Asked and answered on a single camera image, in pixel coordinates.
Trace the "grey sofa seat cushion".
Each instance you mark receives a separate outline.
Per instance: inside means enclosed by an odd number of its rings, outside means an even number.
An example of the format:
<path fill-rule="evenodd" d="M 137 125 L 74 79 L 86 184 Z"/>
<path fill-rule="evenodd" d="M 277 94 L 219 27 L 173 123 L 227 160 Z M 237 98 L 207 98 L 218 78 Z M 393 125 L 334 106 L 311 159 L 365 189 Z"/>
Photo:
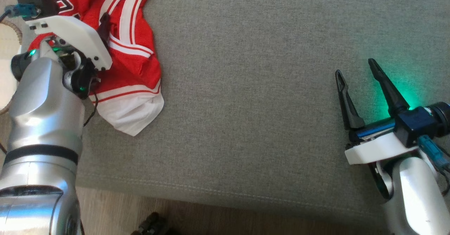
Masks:
<path fill-rule="evenodd" d="M 164 108 L 132 137 L 94 117 L 77 185 L 384 227 L 350 166 L 335 71 L 388 117 L 375 59 L 412 107 L 450 103 L 450 0 L 149 0 Z"/>

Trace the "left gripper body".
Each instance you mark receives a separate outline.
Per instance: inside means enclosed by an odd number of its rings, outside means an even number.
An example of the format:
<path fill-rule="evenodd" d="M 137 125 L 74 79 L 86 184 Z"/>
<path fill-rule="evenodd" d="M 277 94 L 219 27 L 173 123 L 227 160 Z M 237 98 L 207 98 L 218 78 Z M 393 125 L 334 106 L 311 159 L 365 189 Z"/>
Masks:
<path fill-rule="evenodd" d="M 35 34 L 53 33 L 92 59 L 97 70 L 109 70 L 112 59 L 98 32 L 73 16 L 53 15 L 28 20 L 29 27 L 35 26 Z"/>

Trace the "red white basketball jersey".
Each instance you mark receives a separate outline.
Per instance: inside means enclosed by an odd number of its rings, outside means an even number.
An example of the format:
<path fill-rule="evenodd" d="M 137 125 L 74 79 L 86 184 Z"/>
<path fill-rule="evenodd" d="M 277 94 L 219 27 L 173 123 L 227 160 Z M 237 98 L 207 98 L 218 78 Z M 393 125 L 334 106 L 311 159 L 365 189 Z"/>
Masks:
<path fill-rule="evenodd" d="M 115 129 L 136 136 L 161 112 L 161 67 L 151 27 L 143 16 L 147 0 L 55 0 L 59 14 L 98 28 L 110 15 L 108 46 L 112 65 L 90 99 Z"/>

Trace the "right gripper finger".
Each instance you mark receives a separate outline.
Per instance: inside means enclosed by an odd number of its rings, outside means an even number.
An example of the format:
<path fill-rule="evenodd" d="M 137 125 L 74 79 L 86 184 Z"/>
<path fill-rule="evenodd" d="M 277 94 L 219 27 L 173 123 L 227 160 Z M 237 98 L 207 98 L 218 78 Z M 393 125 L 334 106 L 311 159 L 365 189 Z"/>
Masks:
<path fill-rule="evenodd" d="M 399 113 L 409 110 L 409 103 L 405 100 L 404 96 L 402 96 L 376 60 L 369 58 L 368 64 L 373 77 L 381 86 L 381 91 L 383 92 L 388 105 L 390 117 L 395 118 Z"/>
<path fill-rule="evenodd" d="M 340 70 L 336 70 L 335 78 L 344 128 L 346 130 L 356 130 L 363 128 L 365 126 L 365 121 L 357 113 L 357 110 L 348 92 L 349 86 Z"/>

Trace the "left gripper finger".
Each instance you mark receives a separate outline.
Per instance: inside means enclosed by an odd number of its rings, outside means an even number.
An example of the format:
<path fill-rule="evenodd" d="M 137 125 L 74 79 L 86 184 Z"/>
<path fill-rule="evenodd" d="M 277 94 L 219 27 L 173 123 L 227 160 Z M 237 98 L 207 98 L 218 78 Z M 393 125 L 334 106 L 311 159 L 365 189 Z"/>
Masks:
<path fill-rule="evenodd" d="M 110 14 L 103 13 L 100 18 L 100 24 L 98 26 L 98 35 L 101 38 L 103 44 L 108 44 L 110 37 Z"/>

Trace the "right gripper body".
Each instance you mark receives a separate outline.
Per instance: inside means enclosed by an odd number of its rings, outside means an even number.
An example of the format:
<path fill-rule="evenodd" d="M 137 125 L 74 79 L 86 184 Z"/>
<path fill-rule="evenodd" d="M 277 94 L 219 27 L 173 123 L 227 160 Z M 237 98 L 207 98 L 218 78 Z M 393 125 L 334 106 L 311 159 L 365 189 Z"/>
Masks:
<path fill-rule="evenodd" d="M 397 157 L 418 149 L 410 148 L 398 140 L 393 132 L 395 122 L 392 118 L 383 119 L 360 129 L 349 131 L 350 145 L 345 156 L 350 165 L 369 164 Z"/>

